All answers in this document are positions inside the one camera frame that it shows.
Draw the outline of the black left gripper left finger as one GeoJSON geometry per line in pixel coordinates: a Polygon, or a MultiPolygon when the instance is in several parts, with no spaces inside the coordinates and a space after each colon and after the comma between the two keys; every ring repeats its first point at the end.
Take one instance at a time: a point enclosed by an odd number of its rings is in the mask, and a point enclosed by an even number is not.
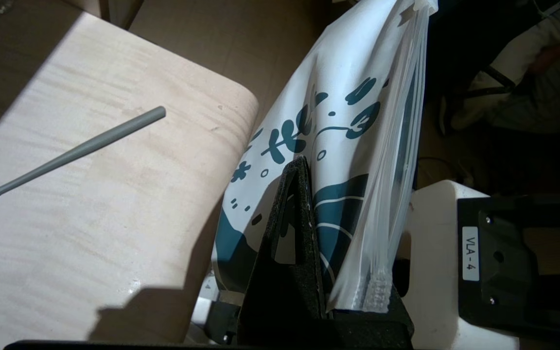
{"type": "Polygon", "coordinates": [[[238,317],[240,341],[324,341],[327,315],[307,160],[287,164],[238,317]],[[282,233],[294,225],[296,261],[275,260],[282,233]]]}

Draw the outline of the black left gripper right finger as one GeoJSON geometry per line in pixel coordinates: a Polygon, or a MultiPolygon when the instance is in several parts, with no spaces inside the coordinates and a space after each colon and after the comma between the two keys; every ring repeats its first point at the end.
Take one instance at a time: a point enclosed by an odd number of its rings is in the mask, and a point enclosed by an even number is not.
{"type": "Polygon", "coordinates": [[[414,324],[393,286],[387,313],[331,312],[332,344],[351,350],[413,350],[414,324]]]}

